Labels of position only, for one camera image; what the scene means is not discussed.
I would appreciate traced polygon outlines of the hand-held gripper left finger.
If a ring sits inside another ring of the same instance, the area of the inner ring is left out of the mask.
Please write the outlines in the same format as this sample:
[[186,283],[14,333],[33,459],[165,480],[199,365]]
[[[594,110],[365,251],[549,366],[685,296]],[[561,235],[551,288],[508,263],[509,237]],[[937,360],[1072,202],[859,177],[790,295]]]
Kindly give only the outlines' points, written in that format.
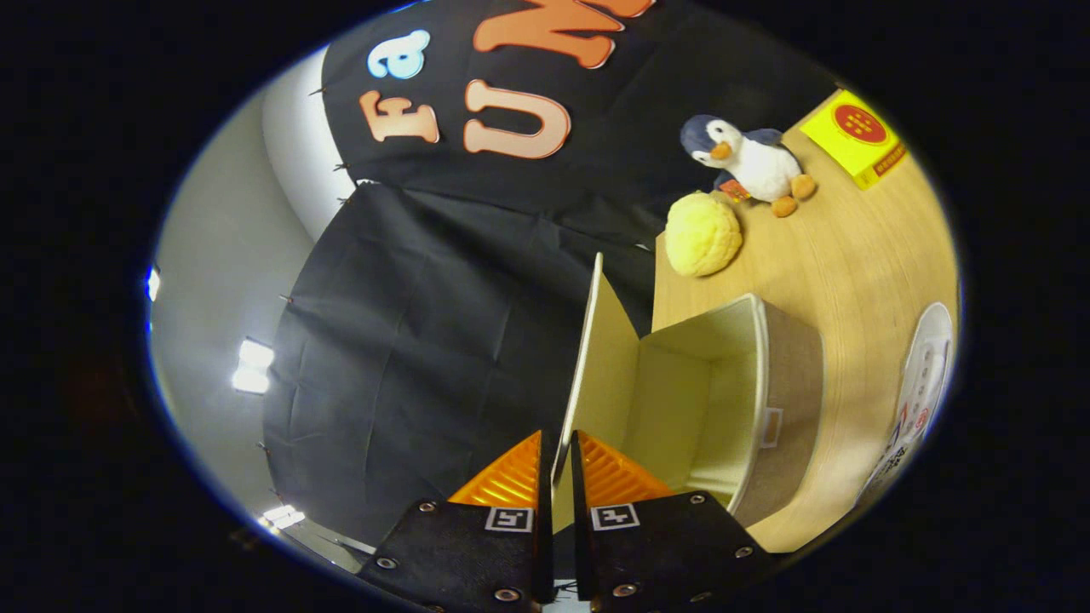
[[549,447],[535,431],[453,496],[413,501],[359,578],[425,612],[538,612],[554,597]]

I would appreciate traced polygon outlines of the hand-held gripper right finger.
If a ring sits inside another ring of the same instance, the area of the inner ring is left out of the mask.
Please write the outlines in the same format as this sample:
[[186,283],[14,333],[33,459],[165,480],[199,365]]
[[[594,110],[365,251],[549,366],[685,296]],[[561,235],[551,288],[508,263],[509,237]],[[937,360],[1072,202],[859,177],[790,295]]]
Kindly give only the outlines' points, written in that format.
[[678,493],[588,432],[570,443],[577,597],[593,612],[726,612],[779,570],[712,493]]

